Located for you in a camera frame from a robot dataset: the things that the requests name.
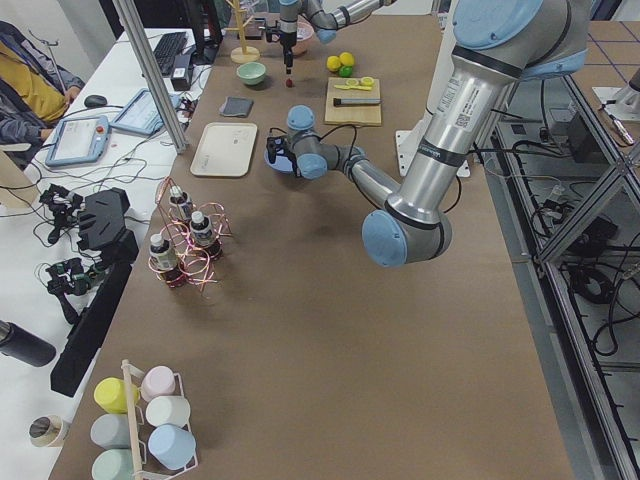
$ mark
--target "metal pole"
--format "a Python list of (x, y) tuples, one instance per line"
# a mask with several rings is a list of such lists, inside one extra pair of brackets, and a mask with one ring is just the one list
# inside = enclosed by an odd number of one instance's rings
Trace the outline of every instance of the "metal pole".
[(156, 103), (160, 117), (171, 136), (177, 152), (182, 153), (187, 148), (187, 138), (184, 135), (180, 122), (178, 122), (175, 109), (169, 99), (169, 93), (167, 92), (160, 69), (151, 51), (151, 46), (147, 40), (138, 10), (136, 10), (133, 0), (114, 0), (113, 4), (120, 17), (120, 23), (129, 36), (131, 47), (136, 54), (136, 58), (149, 86), (151, 96)]
[(36, 37), (31, 30), (29, 30), (29, 33), (31, 34), (31, 36), (33, 38), (35, 38), (36, 40), (41, 42), (49, 50), (49, 57), (51, 58), (51, 61), (53, 62), (53, 68), (56, 70), (56, 75), (58, 77), (58, 81), (60, 82), (60, 88), (62, 88), (62, 93), (66, 94), (67, 93), (67, 87), (64, 86), (64, 82), (62, 81), (62, 75), (60, 75), (60, 68), (58, 67), (58, 62), (56, 62), (56, 57), (53, 56), (53, 50), (51, 49), (51, 47), (57, 47), (58, 46), (58, 44), (59, 44), (58, 40), (56, 40), (55, 42), (49, 42), (48, 40), (45, 40), (43, 38)]

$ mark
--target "mug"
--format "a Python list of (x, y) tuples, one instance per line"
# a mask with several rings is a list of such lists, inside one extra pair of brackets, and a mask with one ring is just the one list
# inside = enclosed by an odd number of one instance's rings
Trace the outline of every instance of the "mug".
[(99, 447), (130, 448), (129, 422), (126, 415), (106, 413), (91, 426), (91, 441)]
[(196, 454), (196, 439), (191, 432), (175, 425), (161, 425), (149, 437), (149, 452), (169, 470), (187, 466)]
[(191, 415), (191, 405), (184, 397), (172, 395), (156, 397), (147, 405), (147, 421), (154, 427), (170, 423), (184, 427)]
[[(140, 391), (133, 387), (133, 403), (138, 403)], [(102, 380), (93, 391), (93, 399), (107, 413), (127, 413), (127, 397), (124, 393), (124, 380), (109, 377)]]
[(131, 480), (133, 477), (133, 457), (131, 450), (116, 448), (105, 450), (91, 467), (93, 480)]
[(173, 395), (176, 389), (176, 379), (169, 367), (160, 365), (147, 372), (140, 385), (140, 394), (145, 401), (150, 402), (160, 395)]

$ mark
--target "white mug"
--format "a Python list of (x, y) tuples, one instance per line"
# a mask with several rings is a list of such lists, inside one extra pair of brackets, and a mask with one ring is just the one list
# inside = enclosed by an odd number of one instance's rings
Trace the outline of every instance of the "white mug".
[(184, 427), (191, 415), (189, 401), (178, 395), (156, 397), (147, 405), (147, 421), (154, 427), (170, 423)]

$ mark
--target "bottle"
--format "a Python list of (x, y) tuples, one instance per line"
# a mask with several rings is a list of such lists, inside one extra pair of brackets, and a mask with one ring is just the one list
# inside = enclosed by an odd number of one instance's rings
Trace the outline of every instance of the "bottle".
[(196, 245), (206, 250), (211, 260), (217, 260), (222, 255), (222, 244), (218, 238), (214, 238), (211, 220), (201, 211), (194, 210), (189, 224), (191, 236)]
[(182, 189), (174, 185), (169, 189), (169, 203), (175, 207), (178, 219), (184, 223), (191, 221), (191, 214), (193, 213), (193, 202), (187, 192), (183, 192)]
[(56, 349), (18, 325), (0, 320), (0, 353), (42, 367), (53, 360)]
[(187, 276), (181, 269), (181, 262), (176, 255), (176, 250), (161, 234), (151, 235), (151, 247), (149, 256), (153, 265), (160, 270), (160, 277), (170, 287), (180, 287), (187, 282)]

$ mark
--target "yellow shirt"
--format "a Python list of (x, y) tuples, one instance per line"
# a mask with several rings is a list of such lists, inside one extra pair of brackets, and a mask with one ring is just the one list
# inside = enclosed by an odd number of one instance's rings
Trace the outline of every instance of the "yellow shirt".
[(0, 78), (45, 122), (58, 120), (67, 109), (64, 95), (34, 72), (13, 50), (0, 42)]

